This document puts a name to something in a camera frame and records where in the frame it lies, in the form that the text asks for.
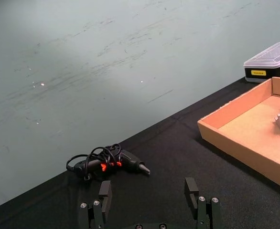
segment cardboard tray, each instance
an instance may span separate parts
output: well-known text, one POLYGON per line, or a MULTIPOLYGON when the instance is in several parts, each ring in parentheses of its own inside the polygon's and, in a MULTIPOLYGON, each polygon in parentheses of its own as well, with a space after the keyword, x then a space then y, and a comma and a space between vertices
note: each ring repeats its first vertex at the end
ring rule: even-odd
POLYGON ((273 77, 198 121, 202 138, 280 185, 280 78, 273 77))

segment plastic storage box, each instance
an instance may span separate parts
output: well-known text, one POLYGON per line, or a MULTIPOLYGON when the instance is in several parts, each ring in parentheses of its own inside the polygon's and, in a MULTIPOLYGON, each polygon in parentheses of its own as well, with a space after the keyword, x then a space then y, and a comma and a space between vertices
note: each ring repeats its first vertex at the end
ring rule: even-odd
POLYGON ((273 76, 280 77, 280 42, 244 63, 245 79, 260 83, 273 76))

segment screw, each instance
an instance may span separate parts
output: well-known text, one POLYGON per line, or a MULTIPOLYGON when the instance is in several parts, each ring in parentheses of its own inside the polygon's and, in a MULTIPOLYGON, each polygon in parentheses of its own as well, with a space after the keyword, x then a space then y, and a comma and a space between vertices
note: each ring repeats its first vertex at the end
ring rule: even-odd
POLYGON ((164 223, 162 223, 161 225, 159 225, 159 228, 160 228, 160 229, 167 229, 167 225, 164 224, 164 223))
POLYGON ((85 208, 87 207, 87 204, 86 203, 81 203, 81 208, 85 208))
POLYGON ((218 202, 218 198, 213 197, 213 198, 212 198, 212 201, 215 202, 215 203, 217 203, 217 202, 218 202))

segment black fabric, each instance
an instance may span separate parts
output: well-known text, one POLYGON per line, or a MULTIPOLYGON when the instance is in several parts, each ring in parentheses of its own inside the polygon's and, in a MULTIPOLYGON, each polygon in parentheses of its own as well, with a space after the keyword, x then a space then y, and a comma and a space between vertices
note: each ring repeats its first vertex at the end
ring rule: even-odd
MULTIPOLYGON (((198 119, 253 86, 239 80, 122 142, 151 176, 119 171, 109 178, 107 227, 168 222, 196 228, 183 193, 184 178, 193 177, 201 195, 220 198, 226 228, 280 229, 280 186, 204 141, 197 127, 198 119)), ((76 229, 79 204, 97 198, 99 185, 64 172, 0 206, 0 229, 76 229)))

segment open box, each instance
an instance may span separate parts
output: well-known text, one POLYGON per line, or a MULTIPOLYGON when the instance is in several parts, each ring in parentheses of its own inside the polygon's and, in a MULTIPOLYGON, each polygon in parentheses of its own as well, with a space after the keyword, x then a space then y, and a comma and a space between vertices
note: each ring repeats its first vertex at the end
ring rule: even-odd
POLYGON ((198 121, 202 138, 280 185, 280 78, 273 77, 198 121))

